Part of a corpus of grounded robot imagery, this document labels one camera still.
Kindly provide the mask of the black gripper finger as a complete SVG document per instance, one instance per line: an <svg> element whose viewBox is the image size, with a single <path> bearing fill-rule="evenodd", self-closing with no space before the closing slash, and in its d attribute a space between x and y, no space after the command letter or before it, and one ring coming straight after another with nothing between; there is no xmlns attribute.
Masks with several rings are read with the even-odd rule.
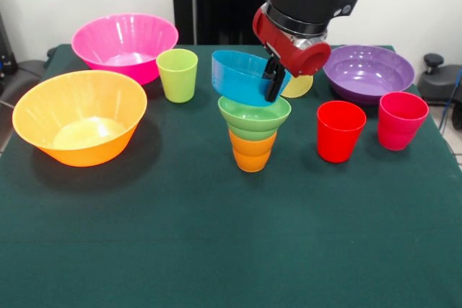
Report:
<svg viewBox="0 0 462 308"><path fill-rule="evenodd" d="M264 79L268 79L269 83L266 89L265 99L267 102L274 102L279 95L282 83L285 78L285 69L283 66L272 67L265 70Z"/></svg>
<svg viewBox="0 0 462 308"><path fill-rule="evenodd" d="M262 77L264 79L272 80L275 79L278 75L279 70L279 58L274 54L268 59L266 67L263 71Z"/></svg>

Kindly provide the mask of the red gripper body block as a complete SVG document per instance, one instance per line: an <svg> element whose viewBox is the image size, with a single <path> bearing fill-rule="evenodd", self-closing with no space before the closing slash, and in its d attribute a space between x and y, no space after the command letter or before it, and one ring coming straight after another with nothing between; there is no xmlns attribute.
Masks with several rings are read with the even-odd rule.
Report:
<svg viewBox="0 0 462 308"><path fill-rule="evenodd" d="M261 5L253 18L253 31L263 46L294 77L312 76L322 69L331 54L325 39L302 38L281 30L268 18L266 8L267 4Z"/></svg>

